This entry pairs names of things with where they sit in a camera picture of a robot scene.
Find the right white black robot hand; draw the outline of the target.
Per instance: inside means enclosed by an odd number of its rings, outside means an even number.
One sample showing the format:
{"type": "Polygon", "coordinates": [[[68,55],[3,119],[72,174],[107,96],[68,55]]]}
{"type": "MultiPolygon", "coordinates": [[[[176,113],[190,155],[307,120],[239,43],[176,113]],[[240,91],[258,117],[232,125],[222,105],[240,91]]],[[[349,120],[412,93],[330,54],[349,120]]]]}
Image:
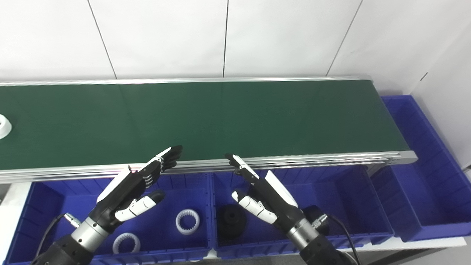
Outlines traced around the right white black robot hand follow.
{"type": "Polygon", "coordinates": [[[242,176],[259,196],[254,198],[241,189],[234,190],[231,197],[242,208],[287,235],[300,233],[305,228],[304,213],[271,170],[261,177],[238,155],[226,153],[225,158],[235,168],[234,172],[242,176]]]}

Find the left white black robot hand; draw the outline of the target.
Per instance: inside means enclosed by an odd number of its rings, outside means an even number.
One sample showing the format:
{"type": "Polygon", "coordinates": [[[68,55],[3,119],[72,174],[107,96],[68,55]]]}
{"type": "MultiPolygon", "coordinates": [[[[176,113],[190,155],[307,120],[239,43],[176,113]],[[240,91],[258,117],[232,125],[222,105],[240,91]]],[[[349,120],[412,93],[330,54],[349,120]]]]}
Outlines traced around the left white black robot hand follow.
{"type": "Polygon", "coordinates": [[[139,170],[124,168],[99,195],[87,220],[93,228],[112,234],[125,221],[133,219],[163,201],[165,192],[144,193],[157,183],[160,175],[176,166],[183,146],[171,146],[150,159],[139,170]]]}

